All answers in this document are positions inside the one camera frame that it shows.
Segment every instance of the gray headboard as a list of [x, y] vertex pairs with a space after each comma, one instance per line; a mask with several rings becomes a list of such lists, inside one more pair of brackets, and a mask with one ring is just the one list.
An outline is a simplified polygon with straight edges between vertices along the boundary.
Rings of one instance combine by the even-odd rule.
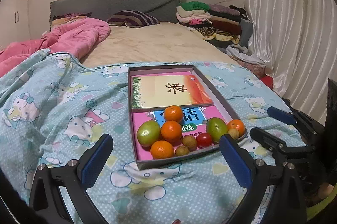
[[106, 21], [114, 13], [129, 9], [148, 13], [159, 21], [176, 23], [176, 6], [180, 0], [58, 0], [50, 3], [50, 22], [53, 16], [67, 13], [89, 13]]

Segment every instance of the blue gripper pad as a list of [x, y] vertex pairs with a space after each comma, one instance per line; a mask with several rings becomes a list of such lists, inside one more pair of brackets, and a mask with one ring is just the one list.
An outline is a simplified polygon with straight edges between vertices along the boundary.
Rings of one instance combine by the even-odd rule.
[[254, 159], [229, 134], [220, 138], [219, 147], [240, 186], [249, 189], [256, 173]]
[[296, 119], [294, 118], [294, 116], [292, 114], [289, 114], [287, 112], [284, 112], [280, 109], [277, 109], [273, 106], [270, 106], [267, 109], [267, 114], [270, 117], [273, 117], [276, 120], [279, 120], [285, 124], [288, 125], [295, 125], [296, 124]]
[[94, 186], [114, 146], [112, 136], [103, 134], [79, 159], [77, 176], [85, 189]]

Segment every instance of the screw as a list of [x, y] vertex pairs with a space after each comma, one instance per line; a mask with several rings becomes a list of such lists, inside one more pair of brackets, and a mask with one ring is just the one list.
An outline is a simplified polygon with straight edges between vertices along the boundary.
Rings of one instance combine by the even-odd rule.
[[291, 170], [295, 169], [295, 165], [292, 164], [292, 163], [288, 163], [288, 164], [287, 164], [287, 167], [288, 167], [289, 169], [291, 169]]
[[255, 163], [257, 164], [257, 166], [262, 166], [262, 165], [265, 164], [265, 162], [262, 159], [259, 159], [259, 158], [257, 160], [255, 160]]
[[68, 165], [70, 166], [70, 167], [73, 167], [73, 166], [75, 166], [77, 164], [77, 160], [76, 159], [71, 159], [71, 160], [69, 160], [69, 162], [68, 162]]
[[40, 164], [37, 168], [38, 168], [39, 170], [43, 170], [43, 169], [45, 168], [45, 164], [42, 163], [42, 164]]

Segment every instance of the pink comforter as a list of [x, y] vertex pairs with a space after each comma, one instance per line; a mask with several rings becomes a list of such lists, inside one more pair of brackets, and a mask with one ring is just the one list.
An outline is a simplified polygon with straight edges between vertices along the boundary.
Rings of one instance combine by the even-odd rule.
[[83, 18], [53, 28], [40, 40], [10, 43], [0, 52], [0, 77], [40, 49], [50, 48], [51, 53], [64, 51], [81, 59], [94, 45], [104, 41], [109, 33], [110, 27], [106, 22]]

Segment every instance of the cherry tomato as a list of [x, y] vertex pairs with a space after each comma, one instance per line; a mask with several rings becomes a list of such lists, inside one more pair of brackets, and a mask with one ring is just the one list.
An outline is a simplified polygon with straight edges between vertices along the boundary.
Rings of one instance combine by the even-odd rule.
[[212, 144], [212, 137], [209, 133], [202, 133], [197, 136], [197, 146], [200, 148], [206, 148]]
[[245, 132], [245, 125], [241, 120], [231, 120], [230, 122], [228, 122], [227, 128], [228, 130], [232, 128], [237, 129], [239, 131], [240, 136], [242, 136], [243, 133]]

